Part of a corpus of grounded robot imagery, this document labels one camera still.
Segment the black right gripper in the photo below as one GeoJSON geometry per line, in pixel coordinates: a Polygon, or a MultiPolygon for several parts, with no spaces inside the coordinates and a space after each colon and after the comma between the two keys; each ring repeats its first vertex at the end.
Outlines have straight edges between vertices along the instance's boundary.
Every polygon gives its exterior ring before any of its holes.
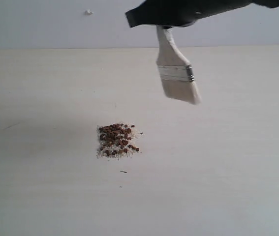
{"type": "Polygon", "coordinates": [[[252,3],[259,6],[264,6],[267,8],[277,8],[279,7],[279,0],[252,0],[252,3]]]}

